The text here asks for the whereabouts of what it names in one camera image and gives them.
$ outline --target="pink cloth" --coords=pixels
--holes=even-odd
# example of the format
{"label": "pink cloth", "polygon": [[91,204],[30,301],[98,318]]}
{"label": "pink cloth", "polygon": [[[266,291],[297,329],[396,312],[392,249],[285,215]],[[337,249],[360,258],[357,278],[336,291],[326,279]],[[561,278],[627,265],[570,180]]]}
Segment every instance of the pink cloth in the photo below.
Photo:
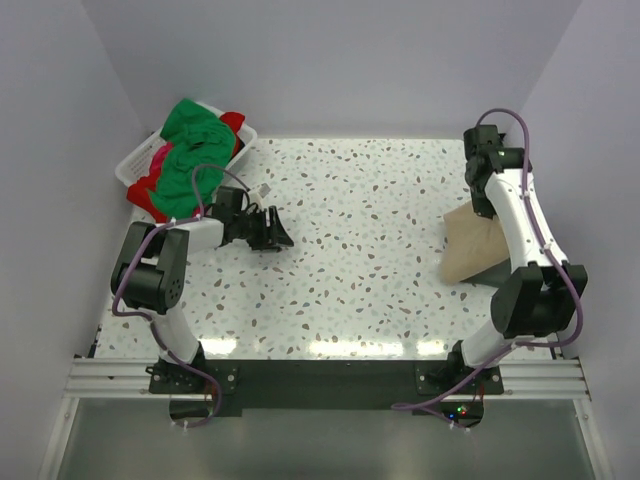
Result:
{"label": "pink cloth", "polygon": [[149,174],[153,175],[154,173],[160,174],[162,171],[162,164],[164,163],[164,159],[167,158],[167,154],[173,148],[173,143],[167,142],[164,146],[160,147],[158,151],[153,156],[151,160],[151,165],[149,166]]}

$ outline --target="cable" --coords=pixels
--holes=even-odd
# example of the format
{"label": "cable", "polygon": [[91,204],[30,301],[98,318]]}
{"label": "cable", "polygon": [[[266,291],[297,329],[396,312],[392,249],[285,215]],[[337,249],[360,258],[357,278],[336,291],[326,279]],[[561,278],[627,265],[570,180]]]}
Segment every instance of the cable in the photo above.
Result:
{"label": "cable", "polygon": [[434,412],[433,410],[429,409],[429,407],[434,405],[434,404],[436,404],[436,403],[441,402],[442,400],[444,400],[448,396],[453,395],[454,393],[457,393],[460,389],[462,389],[463,387],[468,385],[476,376],[478,376],[480,374],[480,372],[482,372],[482,370],[484,370],[486,367],[488,367],[491,363],[493,363],[497,359],[499,359],[499,358],[503,357],[504,355],[506,355],[507,353],[509,353],[509,351],[512,350],[512,348],[516,348],[516,347],[558,348],[558,347],[564,347],[564,346],[567,346],[567,345],[573,343],[580,336],[580,333],[582,332],[583,323],[584,323],[584,312],[582,310],[582,302],[580,301],[580,295],[578,294],[578,291],[576,290],[575,286],[571,282],[571,279],[569,278],[567,273],[562,268],[562,265],[560,265],[560,262],[558,262],[558,260],[555,258],[553,253],[551,253],[551,249],[550,249],[549,245],[547,244],[547,242],[546,242],[546,240],[544,238],[544,235],[543,235],[542,230],[540,228],[540,224],[538,223],[538,219],[536,218],[535,212],[533,210],[533,206],[531,205],[531,199],[529,198],[529,195],[528,195],[528,192],[527,192],[527,181],[529,179],[529,164],[530,164],[530,161],[529,161],[529,128],[527,127],[526,122],[524,121],[524,119],[520,115],[518,115],[513,110],[509,110],[507,108],[493,108],[491,110],[486,111],[485,113],[483,113],[480,116],[480,118],[478,119],[478,121],[476,123],[476,126],[480,125],[482,120],[484,120],[488,115],[490,115],[492,113],[506,113],[507,115],[510,115],[513,118],[515,118],[516,121],[520,124],[520,127],[522,127],[522,134],[523,134],[523,137],[524,137],[524,160],[523,160],[523,166],[522,166],[522,190],[521,190],[522,191],[522,198],[524,200],[525,209],[527,211],[527,216],[529,217],[529,221],[531,222],[531,225],[533,227],[533,230],[534,230],[534,233],[535,233],[535,236],[536,236],[536,239],[537,239],[537,241],[539,243],[540,248],[543,249],[545,255],[547,256],[547,258],[549,259],[551,264],[554,266],[554,268],[556,269],[556,271],[560,275],[560,278],[562,278],[562,281],[566,285],[567,290],[569,291],[569,294],[571,295],[571,298],[573,299],[573,302],[574,302],[575,307],[576,307],[576,328],[575,328],[574,332],[569,337],[567,337],[566,339],[564,339],[562,341],[555,342],[555,343],[524,342],[523,341],[523,342],[516,342],[513,345],[507,345],[507,346],[501,348],[495,355],[493,355],[491,358],[486,360],[482,365],[477,367],[473,372],[471,372],[469,375],[467,375],[462,381],[460,381],[460,383],[458,383],[457,385],[451,387],[449,390],[447,390],[443,394],[438,395],[437,397],[435,397],[435,398],[433,398],[431,400],[427,400],[427,401],[421,402],[421,403],[415,403],[415,404],[395,403],[395,404],[393,404],[391,406],[391,408],[393,410],[402,410],[402,411],[406,411],[406,410],[422,410],[422,411],[425,411],[427,413],[431,413],[432,415],[435,415],[437,417],[443,418],[450,425],[454,425],[455,422],[452,422],[450,419],[446,418],[444,415],[441,415],[441,414],[438,414],[437,412]]}
{"label": "cable", "polygon": [[178,356],[175,353],[173,353],[171,350],[169,350],[167,348],[167,345],[162,340],[162,338],[160,338],[158,330],[157,330],[155,324],[153,323],[153,317],[151,315],[149,315],[146,312],[141,312],[139,310],[134,311],[134,312],[121,312],[121,311],[118,310],[118,305],[120,304],[120,300],[122,299],[124,291],[127,288],[129,280],[131,279],[131,275],[133,274],[134,270],[136,269],[136,267],[140,263],[140,260],[142,259],[142,256],[144,255],[145,250],[147,249],[147,247],[149,246],[149,244],[151,243],[153,238],[158,233],[162,232],[163,230],[167,230],[167,229],[172,228],[172,227],[178,227],[180,225],[186,225],[186,224],[189,224],[189,223],[199,222],[204,217],[205,208],[204,208],[204,204],[202,203],[202,197],[200,196],[200,192],[198,191],[198,185],[196,183],[196,174],[203,168],[214,168],[216,170],[221,170],[222,172],[226,173],[227,175],[229,175],[230,177],[235,179],[240,185],[242,185],[243,188],[245,189],[245,193],[247,193],[249,191],[249,187],[247,187],[247,185],[242,180],[240,180],[234,173],[228,171],[226,168],[223,168],[223,167],[220,167],[220,166],[214,165],[214,164],[202,164],[202,165],[198,165],[196,168],[194,168],[193,172],[191,174],[191,186],[193,187],[193,192],[195,193],[196,198],[198,199],[198,206],[200,207],[200,214],[198,214],[194,218],[186,218],[186,219],[182,219],[182,220],[172,219],[168,223],[165,223],[165,224],[162,224],[162,225],[158,225],[157,227],[155,227],[153,230],[151,230],[149,232],[149,234],[144,238],[144,240],[140,244],[140,247],[138,248],[138,251],[133,256],[133,259],[131,260],[131,264],[129,265],[129,267],[127,267],[127,270],[125,271],[124,275],[122,276],[122,280],[120,281],[120,284],[118,285],[118,289],[116,290],[116,293],[115,293],[115,295],[113,297],[113,303],[111,305],[111,313],[113,313],[113,315],[116,316],[116,317],[142,317],[143,319],[147,320],[149,322],[149,327],[151,329],[151,334],[153,335],[153,338],[156,341],[156,343],[158,344],[158,346],[160,347],[160,349],[162,351],[164,351],[171,360],[173,360],[176,364],[180,365],[183,369],[185,369],[188,372],[191,372],[191,373],[193,373],[195,375],[198,375],[198,376],[204,378],[207,382],[209,382],[212,385],[212,388],[215,388],[215,390],[217,392],[216,403],[215,403],[215,407],[211,411],[210,415],[208,417],[205,417],[205,418],[203,418],[201,420],[198,420],[198,421],[192,422],[192,423],[189,423],[189,422],[185,421],[185,423],[184,423],[184,427],[185,428],[194,428],[194,427],[199,427],[199,426],[205,425],[213,417],[215,417],[218,414],[218,412],[220,411],[220,408],[222,406],[222,388],[220,387],[220,384],[211,375],[209,375],[208,373],[203,372],[201,370],[198,370],[196,368],[193,368],[191,365],[189,365],[186,362],[182,361],[180,358],[178,358]]}

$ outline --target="tan cloth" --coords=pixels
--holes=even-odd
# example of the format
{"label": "tan cloth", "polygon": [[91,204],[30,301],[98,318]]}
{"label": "tan cloth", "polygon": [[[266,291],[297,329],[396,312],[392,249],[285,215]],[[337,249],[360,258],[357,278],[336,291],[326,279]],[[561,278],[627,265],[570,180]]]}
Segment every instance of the tan cloth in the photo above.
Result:
{"label": "tan cloth", "polygon": [[479,217],[471,202],[444,215],[447,247],[440,277],[453,285],[509,258],[509,247],[498,217]]}

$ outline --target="gray floor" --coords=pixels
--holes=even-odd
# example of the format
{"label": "gray floor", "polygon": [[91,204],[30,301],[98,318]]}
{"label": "gray floor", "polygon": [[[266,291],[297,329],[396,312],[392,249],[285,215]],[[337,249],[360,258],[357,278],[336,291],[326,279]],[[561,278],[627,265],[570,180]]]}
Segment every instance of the gray floor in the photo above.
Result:
{"label": "gray floor", "polygon": [[593,478],[570,401],[494,401],[470,434],[399,412],[247,411],[190,430],[162,400],[83,400],[60,478]]}

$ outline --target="white table top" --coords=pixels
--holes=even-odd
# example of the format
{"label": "white table top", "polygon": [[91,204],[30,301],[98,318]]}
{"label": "white table top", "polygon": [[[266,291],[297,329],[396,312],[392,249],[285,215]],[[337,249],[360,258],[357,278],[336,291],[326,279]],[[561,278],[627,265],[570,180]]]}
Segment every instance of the white table top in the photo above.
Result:
{"label": "white table top", "polygon": [[[469,199],[461,141],[260,139],[249,155],[241,176],[269,184],[295,247],[189,257],[182,306],[207,357],[444,358],[488,319],[493,288],[438,277],[442,215]],[[95,356],[155,357],[145,322],[113,317],[110,298]]]}

